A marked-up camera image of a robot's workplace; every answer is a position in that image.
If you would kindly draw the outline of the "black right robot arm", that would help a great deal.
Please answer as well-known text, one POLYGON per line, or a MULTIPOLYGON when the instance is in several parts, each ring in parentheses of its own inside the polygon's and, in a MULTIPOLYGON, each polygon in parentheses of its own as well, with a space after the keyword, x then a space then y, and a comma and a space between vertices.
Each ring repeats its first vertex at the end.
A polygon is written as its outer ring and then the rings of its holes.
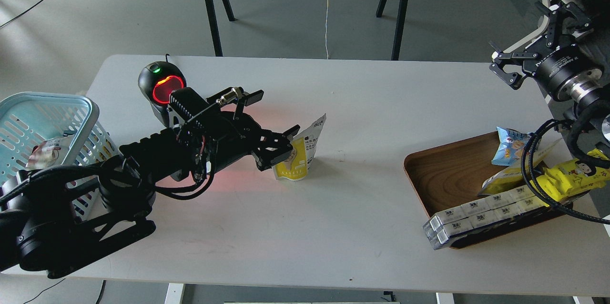
POLYGON ((495 46, 490 70, 513 90, 531 78, 556 102, 573 102, 563 120, 550 119, 531 134, 520 161, 521 176, 534 195, 551 209, 576 219, 609 224, 608 219, 571 209, 551 196, 534 175, 534 150, 549 130, 567 130, 566 145, 578 161, 593 169, 609 168, 609 87, 600 79, 604 68, 578 46, 578 39, 593 31, 591 18, 573 1, 550 9, 536 2, 547 20, 540 32, 527 37, 522 51, 495 46))

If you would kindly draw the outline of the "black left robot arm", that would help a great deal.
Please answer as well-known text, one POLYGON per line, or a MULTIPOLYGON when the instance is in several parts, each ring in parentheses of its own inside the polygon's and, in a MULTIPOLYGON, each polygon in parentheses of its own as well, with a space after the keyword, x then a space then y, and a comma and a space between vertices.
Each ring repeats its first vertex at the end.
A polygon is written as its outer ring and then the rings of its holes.
POLYGON ((194 199, 247 155, 261 171, 287 160, 299 125, 274 132, 244 113, 263 95, 231 87, 202 98, 178 89, 165 130, 120 146, 118 155, 19 172, 1 198, 2 271, 19 265, 63 278, 155 232, 147 217, 157 194, 194 199))

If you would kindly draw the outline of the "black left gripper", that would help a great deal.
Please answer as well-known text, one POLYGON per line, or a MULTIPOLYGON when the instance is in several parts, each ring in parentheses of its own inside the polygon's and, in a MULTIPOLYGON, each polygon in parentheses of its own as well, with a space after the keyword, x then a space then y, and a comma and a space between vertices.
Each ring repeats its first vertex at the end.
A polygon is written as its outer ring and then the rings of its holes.
POLYGON ((219 172, 250 155, 259 171, 286 161, 294 150, 288 145, 301 129, 299 124, 284 132, 264 130, 251 116, 235 120, 231 116, 207 116, 203 119, 205 152, 210 172, 219 172))

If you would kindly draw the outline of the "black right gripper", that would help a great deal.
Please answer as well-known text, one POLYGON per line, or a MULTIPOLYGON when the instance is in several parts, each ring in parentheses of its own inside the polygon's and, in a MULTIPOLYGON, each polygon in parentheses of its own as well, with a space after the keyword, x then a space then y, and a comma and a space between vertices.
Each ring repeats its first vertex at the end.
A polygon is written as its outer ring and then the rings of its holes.
POLYGON ((587 96, 601 96, 601 66, 593 63, 575 44, 577 39, 592 32, 591 17, 574 2, 553 10, 540 2, 536 2, 536 7, 549 18, 549 25, 536 39, 535 51, 505 52, 494 41, 489 41, 494 49, 490 71, 515 91, 532 75, 556 101, 580 102, 587 96), (532 65, 540 60, 541 54, 548 55, 533 73, 532 65))

